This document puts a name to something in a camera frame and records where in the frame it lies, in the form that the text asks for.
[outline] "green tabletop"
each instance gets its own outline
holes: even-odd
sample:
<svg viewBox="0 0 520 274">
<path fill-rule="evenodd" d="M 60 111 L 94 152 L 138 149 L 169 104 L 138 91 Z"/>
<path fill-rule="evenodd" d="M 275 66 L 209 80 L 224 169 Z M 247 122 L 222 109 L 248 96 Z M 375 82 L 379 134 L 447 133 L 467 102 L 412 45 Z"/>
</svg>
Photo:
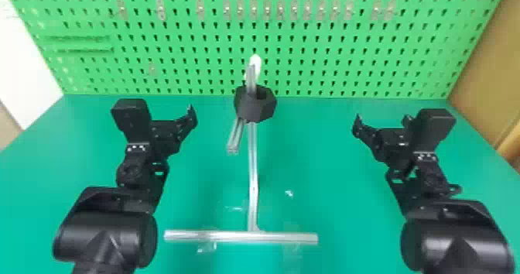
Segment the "green tabletop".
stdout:
<svg viewBox="0 0 520 274">
<path fill-rule="evenodd" d="M 115 96 L 66 96 L 0 152 L 4 273 L 70 273 L 51 255 L 54 235 L 87 186 L 114 186 L 125 138 L 110 108 Z M 178 118 L 188 104 L 199 125 L 171 171 L 155 214 L 172 229 L 246 229 L 247 142 L 225 144 L 234 119 L 229 97 L 145 98 L 155 119 Z M 351 134 L 356 113 L 376 127 L 400 126 L 406 113 L 448 108 L 445 101 L 280 98 L 258 126 L 260 201 L 266 231 L 315 231 L 318 246 L 171 244 L 159 240 L 137 273 L 407 273 L 399 235 L 404 218 L 384 179 L 386 167 Z M 437 149 L 464 198 L 486 204 L 514 253 L 520 253 L 520 178 L 457 113 Z"/>
</svg>

